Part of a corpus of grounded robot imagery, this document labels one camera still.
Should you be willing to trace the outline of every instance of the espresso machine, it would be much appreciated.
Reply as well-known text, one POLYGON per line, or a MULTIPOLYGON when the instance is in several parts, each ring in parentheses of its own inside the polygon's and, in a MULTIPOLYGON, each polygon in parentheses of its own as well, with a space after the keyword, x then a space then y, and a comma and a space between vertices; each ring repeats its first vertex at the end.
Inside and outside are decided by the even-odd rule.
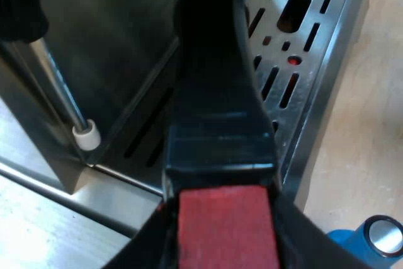
POLYGON ((368 2, 1 0, 0 173, 138 240, 189 188, 299 217, 368 2))

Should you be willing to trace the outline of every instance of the metal surface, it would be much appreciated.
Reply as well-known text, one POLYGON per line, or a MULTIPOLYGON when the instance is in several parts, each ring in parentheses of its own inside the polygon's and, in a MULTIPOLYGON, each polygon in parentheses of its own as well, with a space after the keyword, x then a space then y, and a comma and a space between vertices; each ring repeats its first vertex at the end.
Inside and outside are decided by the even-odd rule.
POLYGON ((66 193, 58 176, 0 99, 0 174, 128 236, 151 215, 161 197, 93 168, 77 173, 66 193))
POLYGON ((56 62, 52 58, 46 43, 43 39, 39 39, 30 44, 33 53, 38 58, 43 71, 47 75, 52 87, 54 88, 60 102, 64 106, 73 126, 78 132, 84 132, 88 129, 87 120, 83 117, 76 101, 74 100, 69 87, 63 79, 56 62))
POLYGON ((403 247, 402 231, 388 220, 378 220, 370 226, 370 241, 384 253, 396 253, 403 247))
POLYGON ((12 163, 27 176, 72 192, 83 164, 66 139, 71 127, 64 127, 30 70, 2 45, 0 72, 0 162, 12 163))
MULTIPOLYGON (((285 193, 291 199, 297 198, 298 205, 303 207, 312 171, 307 165, 314 163, 321 140, 319 128, 326 125, 327 104, 337 92, 336 80, 339 72, 342 74, 343 59, 360 32, 368 0, 329 0, 325 13, 321 13, 321 9, 326 0, 311 0, 298 31, 284 33, 277 22, 287 1, 247 0, 247 4, 251 22, 264 9, 251 36, 252 52, 259 59, 255 60, 258 63, 256 76, 260 90, 264 91, 273 68, 277 68, 264 106, 275 123, 285 193), (309 50, 305 51, 316 23, 320 23, 319 29, 309 50), (285 42, 288 42, 287 50, 283 50, 285 42), (290 56, 298 56, 301 63, 291 65, 290 56), (293 74, 298 74, 298 81, 288 96, 288 104, 282 106, 293 74), (304 187, 298 194, 300 184, 304 187)), ((158 194, 161 194, 161 146, 169 112, 166 92, 174 88, 175 65, 174 56, 135 109, 142 113, 141 117, 132 115, 127 120, 124 131, 97 165, 101 170, 158 194)))
POLYGON ((0 176, 0 267, 98 269, 129 238, 0 176))

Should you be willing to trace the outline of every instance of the blue object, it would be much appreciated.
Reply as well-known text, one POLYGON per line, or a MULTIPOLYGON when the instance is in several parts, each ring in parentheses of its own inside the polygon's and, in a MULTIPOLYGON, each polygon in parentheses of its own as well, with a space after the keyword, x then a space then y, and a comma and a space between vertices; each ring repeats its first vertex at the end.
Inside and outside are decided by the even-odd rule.
POLYGON ((370 228, 376 222, 386 222, 386 224, 390 225, 393 223, 395 230, 400 230, 403 234, 402 225, 396 220, 385 215, 376 215, 366 220, 356 231, 345 229, 334 230, 328 236, 367 265, 376 269, 388 269, 403 257, 403 247, 398 247, 397 251, 393 253, 380 251, 375 245, 379 245, 382 240, 387 241, 387 236, 390 236, 390 234, 385 233, 383 239, 377 238, 377 242, 375 244, 372 243, 372 240, 379 233, 376 233, 376 230, 371 230, 373 238, 372 240, 370 239, 370 228))

